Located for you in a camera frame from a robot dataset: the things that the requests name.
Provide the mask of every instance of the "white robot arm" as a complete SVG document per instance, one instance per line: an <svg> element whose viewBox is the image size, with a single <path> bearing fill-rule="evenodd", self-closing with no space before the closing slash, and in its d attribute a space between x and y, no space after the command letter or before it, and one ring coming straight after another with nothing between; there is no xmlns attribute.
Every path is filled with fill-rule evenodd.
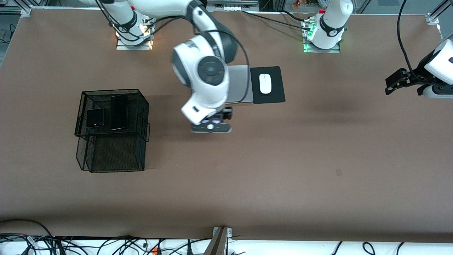
<svg viewBox="0 0 453 255"><path fill-rule="evenodd" d="M399 88L421 85L419 96L453 99L453 33L424 57L413 73L401 68L386 79L386 94Z"/></svg>
<svg viewBox="0 0 453 255"><path fill-rule="evenodd" d="M93 0L82 0L91 4ZM200 31L174 47L172 66L178 79L192 90L181 108L194 125L221 111L226 104L230 76L227 63L234 60L237 43L231 31L206 11L198 0L98 0L109 15L119 39L138 45L150 36L149 18L181 17Z"/></svg>
<svg viewBox="0 0 453 255"><path fill-rule="evenodd" d="M333 48L341 40L353 10L351 0L332 0L325 13L316 14L316 27L307 39L320 49Z"/></svg>

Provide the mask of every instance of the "metal frame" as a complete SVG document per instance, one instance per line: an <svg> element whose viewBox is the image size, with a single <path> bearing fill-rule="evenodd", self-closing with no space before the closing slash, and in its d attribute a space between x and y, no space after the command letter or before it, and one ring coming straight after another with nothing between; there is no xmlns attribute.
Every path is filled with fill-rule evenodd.
<svg viewBox="0 0 453 255"><path fill-rule="evenodd" d="M232 236L231 228L215 227L213 234L214 236L209 242L209 245L203 255L225 255L228 238Z"/></svg>
<svg viewBox="0 0 453 255"><path fill-rule="evenodd" d="M259 11L258 0L207 0L206 10L208 11L228 11L229 7L233 10Z"/></svg>
<svg viewBox="0 0 453 255"><path fill-rule="evenodd" d="M21 15L30 17L30 12L35 6L46 6L48 0L13 0L17 6L5 6L0 8L0 14Z"/></svg>
<svg viewBox="0 0 453 255"><path fill-rule="evenodd" d="M425 15L428 25L439 24L439 16L450 6L453 5L453 0L443 0L434 10Z"/></svg>
<svg viewBox="0 0 453 255"><path fill-rule="evenodd" d="M356 11L358 14L362 14L365 9L368 7L368 4L371 2L371 0L365 0L365 2L360 6L360 8Z"/></svg>

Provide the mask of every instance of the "metal bracket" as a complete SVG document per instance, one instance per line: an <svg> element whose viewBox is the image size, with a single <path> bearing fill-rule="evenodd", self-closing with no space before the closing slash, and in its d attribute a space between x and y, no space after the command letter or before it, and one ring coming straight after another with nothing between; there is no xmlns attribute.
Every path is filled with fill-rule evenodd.
<svg viewBox="0 0 453 255"><path fill-rule="evenodd" d="M228 238L232 236L231 228L215 227L213 235L203 255L225 255Z"/></svg>
<svg viewBox="0 0 453 255"><path fill-rule="evenodd" d="M425 15L428 25L439 24L439 16L450 6L453 5L453 0L443 0L433 11Z"/></svg>
<svg viewBox="0 0 453 255"><path fill-rule="evenodd" d="M29 11L26 11L26 10L20 11L20 17L21 18L29 18L30 14L31 14L31 10L32 9L30 9Z"/></svg>
<svg viewBox="0 0 453 255"><path fill-rule="evenodd" d="M221 112L204 119L199 125L190 125L190 130L193 133L229 133L231 126L223 122L225 119L231 119L233 116L233 108L226 107Z"/></svg>
<svg viewBox="0 0 453 255"><path fill-rule="evenodd" d="M145 39L141 44L139 45L126 45L124 44L119 38L116 43L116 49L117 50L150 50L153 48L153 38L154 36L150 36L147 39Z"/></svg>

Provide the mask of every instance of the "white floor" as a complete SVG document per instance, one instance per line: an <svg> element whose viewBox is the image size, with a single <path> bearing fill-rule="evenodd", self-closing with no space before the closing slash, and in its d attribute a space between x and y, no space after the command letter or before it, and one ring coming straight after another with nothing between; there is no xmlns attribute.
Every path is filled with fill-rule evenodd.
<svg viewBox="0 0 453 255"><path fill-rule="evenodd" d="M72 243L79 246L95 246L98 247L103 243L104 240L77 240L72 241ZM157 240L140 240L137 242L137 245L143 247L143 244L147 244L147 247L150 249L157 244ZM187 240L165 240L161 244L161 249L176 249L180 246L183 246L187 243ZM124 241L118 241L114 244L105 246L99 252L99 255L115 255L113 254L116 249L118 249ZM193 254L198 255L202 254L209 240L200 241L192 244ZM334 252L335 247L338 242L305 242L305 241L251 241L251 240L231 240L228 244L228 255L239 254L246 252L245 255L330 255ZM377 255L395 255L396 248L399 243L389 243L389 242L372 242L371 243L375 249ZM22 252L27 247L24 241L13 241L0 244L0 254L2 255L17 255L22 254ZM42 242L35 243L36 248L45 249L46 246ZM85 254L84 252L71 248L72 250ZM84 248L87 252L86 255L95 255L98 249L95 248ZM171 251L162 252L163 255L169 255ZM178 252L181 255L187 254L187 248L184 247ZM49 255L48 251L39 251L38 255ZM67 255L77 255L71 251L66 252ZM144 254L144 251L135 251L134 249L126 249L124 255L141 255ZM362 242L343 242L338 249L337 255L366 255L365 251L362 248ZM453 254L453 244L428 244L428 243L404 243L399 251L399 255L451 255Z"/></svg>

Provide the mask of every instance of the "cable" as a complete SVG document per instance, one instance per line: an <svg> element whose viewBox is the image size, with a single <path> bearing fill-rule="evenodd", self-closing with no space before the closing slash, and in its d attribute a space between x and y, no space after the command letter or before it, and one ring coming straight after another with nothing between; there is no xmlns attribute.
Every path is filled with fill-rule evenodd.
<svg viewBox="0 0 453 255"><path fill-rule="evenodd" d="M184 16L175 16L174 18L172 18L171 20L165 22L162 26L160 26L158 29L156 29L152 34L150 35L154 35L156 34L157 32L159 32L162 28L164 28L166 25L170 24L171 22L175 21L175 20L179 20L179 19L184 19L185 17ZM148 27L146 30L145 30L145 33L148 32L148 30L151 28L152 26Z"/></svg>
<svg viewBox="0 0 453 255"><path fill-rule="evenodd" d="M195 241L188 242L188 243L184 244L183 246L175 249L173 252L170 252L169 255L172 255L173 253L176 253L178 250L188 246L189 244L193 244L193 243L200 242L200 241L205 241L205 240L210 240L210 239L212 239L212 238L204 238L204 239L198 239L198 240L195 240Z"/></svg>
<svg viewBox="0 0 453 255"><path fill-rule="evenodd" d="M241 44L241 42L239 41L238 38L236 38L236 36L234 36L231 32L228 32L228 31L224 31L224 30L219 30L219 29L214 29L214 30L208 30L208 31L205 31L205 32L218 32L218 33L223 33L223 34L227 34L229 35L231 38L233 38L237 44L239 44L240 48L242 49L242 51L244 52L244 56L246 58L246 63L247 63L247 66L250 68L250 61L249 61L249 56L247 55L247 52L246 52L246 49L244 48L244 46ZM242 102L246 96L247 96L247 93L249 92L249 87L250 87L250 71L247 72L247 86L246 86L246 91L244 92L244 96L242 96L242 98L237 101L237 102L232 102L232 103L229 103L229 104L234 104L234 103L240 103Z"/></svg>
<svg viewBox="0 0 453 255"><path fill-rule="evenodd" d="M400 245L398 245L398 248L396 248L396 255L399 254L400 248L401 248L401 246L403 246L403 244L404 244L404 242L400 243Z"/></svg>
<svg viewBox="0 0 453 255"><path fill-rule="evenodd" d="M10 24L10 41L11 41L11 39L13 38L13 34L14 34L15 31L16 31L16 26L13 25L13 24Z"/></svg>
<svg viewBox="0 0 453 255"><path fill-rule="evenodd" d="M135 244L136 241L138 241L138 240L130 241L130 244L127 245L127 246L124 248L123 251L120 251L119 254L120 254L120 255L123 255L127 248L131 248L131 249L134 249L134 250L137 252L137 255L140 255L140 252L139 252L136 248L131 247L131 245Z"/></svg>
<svg viewBox="0 0 453 255"><path fill-rule="evenodd" d="M263 8L260 9L260 11L262 11L264 8L266 8L266 6L270 3L270 0L267 1L267 3L263 6Z"/></svg>
<svg viewBox="0 0 453 255"><path fill-rule="evenodd" d="M75 254L77 254L77 255L82 255L82 254L80 254L80 253L78 253L78 252L76 252L76 251L74 251L74 250L68 249L68 251L73 252L73 253L75 253Z"/></svg>
<svg viewBox="0 0 453 255"><path fill-rule="evenodd" d="M165 239L159 239L159 242L157 242L157 244L154 245L153 248L151 248L146 254L143 254L143 255L150 255L151 252L153 252L153 250L156 249L156 247L160 246L160 243L162 243L163 241L165 241Z"/></svg>
<svg viewBox="0 0 453 255"><path fill-rule="evenodd" d="M187 255L193 255L192 244L190 243L190 239L187 239Z"/></svg>
<svg viewBox="0 0 453 255"><path fill-rule="evenodd" d="M369 246L371 247L371 249L373 250L373 253L369 252L369 251L366 249L365 245L369 245ZM364 250L366 253L368 253L369 255L376 255L376 252L374 251L374 247L373 247L369 242L364 242L364 243L362 244L362 248L363 248L363 250Z"/></svg>
<svg viewBox="0 0 453 255"><path fill-rule="evenodd" d="M41 222L39 221L35 221L35 220L28 220L28 219L10 219L10 220L4 220L4 221L0 221L0 223L7 223L7 222L14 222L14 221L23 221L23 222L31 222L31 223L35 223L37 225L39 225L40 227L42 227L49 236L52 236L52 234L50 233L49 229L44 226ZM58 248L60 249L60 254L64 254L64 251L63 251L63 247L62 247L62 244L60 241L55 241L56 245L58 246Z"/></svg>
<svg viewBox="0 0 453 255"><path fill-rule="evenodd" d="M281 21L278 21L278 20L269 19L269 18L266 18L266 17L263 17L263 16L259 16L259 15L250 13L250 12L246 12L246 11L242 11L242 12L243 12L243 13L247 13L248 15L252 15L252 16L255 16L255 17L258 17L258 18L262 18L262 19L265 19L265 20L270 20L270 21L273 21L273 22L277 22L277 23L280 23L280 24L283 24L283 25L295 27L295 28L298 28L298 29L307 30L307 31L310 30L310 29L307 28L307 27L296 26L296 25L289 24L289 23L285 23L285 22L281 22Z"/></svg>
<svg viewBox="0 0 453 255"><path fill-rule="evenodd" d="M300 19L300 18L294 16L294 15L293 15L292 13L290 13L289 11L281 10L280 12L283 12L283 13L288 14L291 18L293 18L293 19L295 19L295 20L302 21L302 22L304 21L303 19Z"/></svg>
<svg viewBox="0 0 453 255"><path fill-rule="evenodd" d="M333 251L332 255L336 255L337 252L338 252L338 249L340 248L340 245L343 243L343 241L340 241L338 244L337 244L337 247L335 248L335 250Z"/></svg>
<svg viewBox="0 0 453 255"><path fill-rule="evenodd" d="M65 246L65 247L67 247L67 248L94 248L94 249L101 249L101 248L104 247L104 246L111 245L111 244L116 243L116 242L118 242L118 241L120 241L120 239L114 240L113 242L111 242L111 243L109 243L109 244L104 244L104 245L101 245L101 246L86 246L86 245L84 245L84 246L79 246L79 245L74 245L74 243L70 243L70 244L72 244L72 245L67 245L67 246Z"/></svg>
<svg viewBox="0 0 453 255"><path fill-rule="evenodd" d="M406 60L407 67L409 68L410 73L413 74L414 77L415 77L419 82L425 83L426 81L423 81L422 79L420 79L420 78L414 73L414 70L412 69L412 66L410 65L410 62L409 62L409 57L407 56L406 50L404 49L403 42L401 41L401 35L400 35L400 20L401 20L401 14L403 13L403 8L404 8L404 5L406 4L406 1L407 1L407 0L403 0L403 3L401 4L400 13L398 14L398 20L397 20L397 22L396 22L396 34L397 34L397 36L398 36L398 43L400 44L401 51L403 51L404 59Z"/></svg>
<svg viewBox="0 0 453 255"><path fill-rule="evenodd" d="M174 252L176 252L176 254L178 254L178 255L184 255L184 254L179 253L179 252L175 251L174 249L170 249L170 248L163 249L163 250L160 250L160 251L162 252L162 251L168 251L168 250L174 251Z"/></svg>
<svg viewBox="0 0 453 255"><path fill-rule="evenodd" d="M113 29L115 30L115 32L116 32L119 36L121 36L121 38L123 38L123 39L126 40L126 41L130 41L130 42L135 42L135 41L137 41L137 40L139 40L139 39L141 38L141 37L139 37L139 36L137 36L137 35L131 33L130 31L128 31L127 33L130 34L130 35L132 35L132 36L135 37L136 39L135 39L135 40L130 40L130 39L127 39L126 37L124 37L124 36L121 34L121 32L118 32L118 31L116 30L116 28L115 28L114 25L113 25L112 20L113 20L116 24L119 24L119 22L118 22L115 18L113 18L112 15L110 15L109 11L105 8L104 4L101 3L101 2L99 2L99 0L96 0L96 4L97 4L97 6L99 7L99 9L101 10L101 12L102 12L102 14L104 15L104 17L105 17L105 18L107 19L107 21L109 22L109 26L113 27Z"/></svg>

